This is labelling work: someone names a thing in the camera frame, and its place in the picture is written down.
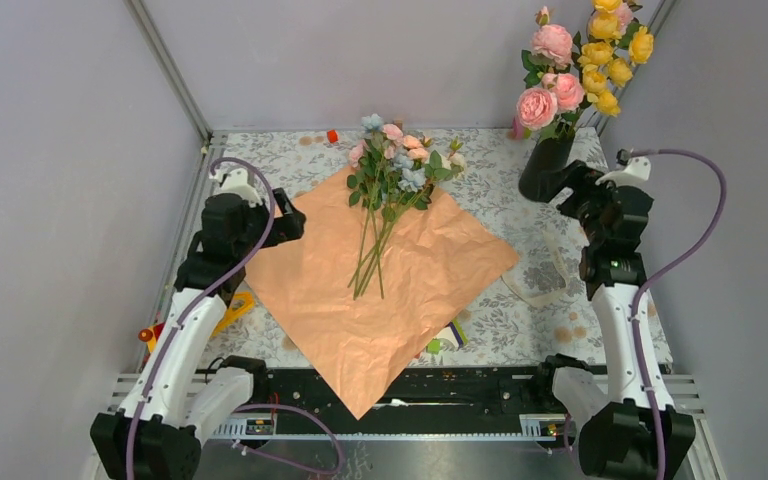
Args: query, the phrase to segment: pink flower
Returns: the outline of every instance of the pink flower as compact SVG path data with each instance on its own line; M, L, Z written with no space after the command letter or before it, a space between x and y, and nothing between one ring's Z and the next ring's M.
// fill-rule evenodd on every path
M532 131L552 123L556 113L558 97L545 88L526 89L517 102L517 120L523 127Z
M360 157L363 156L363 146L364 141L361 140L354 148L349 150L349 165L353 168L358 168L358 166L360 166L358 162L360 161Z
M388 123L387 125L381 127L381 131L384 132L384 135L387 135L387 139L392 140L396 145L402 144L402 139L404 138L405 134L402 133L401 128L393 125L392 123Z
M625 30L628 28L628 24L634 20L634 12L631 11L631 8L627 3L622 2L620 3L619 8L614 10L614 15L620 19L620 33L625 35Z
M402 144L408 150L412 150L414 148L422 148L422 142L420 142L419 139L413 135L405 135L405 137L402 139Z
M576 75L546 73L541 81L544 87L558 97L558 110L562 112L572 112L584 100L584 88Z
M560 25L540 27L531 37L531 47L535 54L547 57L558 68L566 68L572 63L572 36Z
M419 147L408 150L408 156L413 160L422 160L425 163L425 159L428 158L428 150Z

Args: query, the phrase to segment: floral tablecloth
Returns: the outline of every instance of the floral tablecloth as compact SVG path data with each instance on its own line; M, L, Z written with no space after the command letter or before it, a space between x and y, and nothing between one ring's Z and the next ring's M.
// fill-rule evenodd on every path
M361 132L339 133L340 140L334 144L324 138L324 132L233 133L228 136L224 156L252 162L273 188L284 188L292 198L315 188L346 165L346 154ZM517 285L526 297L557 291L565 285L566 289L552 303L535 307L499 279L458 316L468 338L466 346L456 350L444 343L440 353L422 353L411 365L533 365L552 353L604 364L599 323L577 274L581 247L586 242L583 231L576 221L557 213L554 205L530 202L517 191L519 174L534 141L512 140L503 129L430 129L421 133L432 137L434 146L443 150L455 136L463 141L466 175L442 186L464 210L520 254L520 263L506 275L508 282ZM578 132L571 160L606 168L593 129ZM552 261L554 250L563 262L559 266L569 273L568 283L556 268L559 262ZM653 305L649 322L658 361L670 363L669 347ZM200 364L204 367L218 356L232 354L263 359L269 367L310 366L260 305L213 338Z

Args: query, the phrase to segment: yellow rose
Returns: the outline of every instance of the yellow rose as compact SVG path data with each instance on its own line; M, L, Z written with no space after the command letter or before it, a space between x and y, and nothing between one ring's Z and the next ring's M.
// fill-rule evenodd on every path
M622 0L593 0L593 8L600 12L613 12L620 8Z
M649 61L652 50L655 49L655 37L649 33L646 27L640 27L631 37L631 44L628 46L628 56L631 61L637 64Z
M596 110L612 117L616 117L621 111L620 106L617 103L617 97L608 90L599 94L599 98L593 106L596 107Z
M599 40L617 40L622 38L620 19L613 13L596 12L588 24L590 35Z
M608 76L618 87L624 87L631 80L631 69L628 68L628 62L624 58L615 58L608 64Z
M586 43L581 46L578 63L584 65L604 65L614 57L614 47L608 42Z
M588 99L594 98L592 95L598 95L608 88L608 79L605 74L599 71L596 65L587 65L582 69L581 86L584 87L584 91L587 92Z

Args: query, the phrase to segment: orange wrapping paper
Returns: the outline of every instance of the orange wrapping paper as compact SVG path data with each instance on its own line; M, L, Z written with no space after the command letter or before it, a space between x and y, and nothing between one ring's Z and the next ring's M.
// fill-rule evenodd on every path
M366 211L348 206L349 167L293 204L307 215L301 240L261 250L246 281L352 414L360 418L411 358L518 256L454 199L435 189L429 210L396 224L366 294L347 287ZM372 246L370 224L364 249Z

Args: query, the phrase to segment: flower vase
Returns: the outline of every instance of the flower vase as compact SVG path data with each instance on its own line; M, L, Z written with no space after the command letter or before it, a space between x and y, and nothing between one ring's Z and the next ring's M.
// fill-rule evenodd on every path
M546 193L541 192L540 184L543 173L556 172L567 165L570 150L575 136L567 138L547 138L534 146L525 170L519 177L519 193L523 197L548 203L551 198L542 198Z

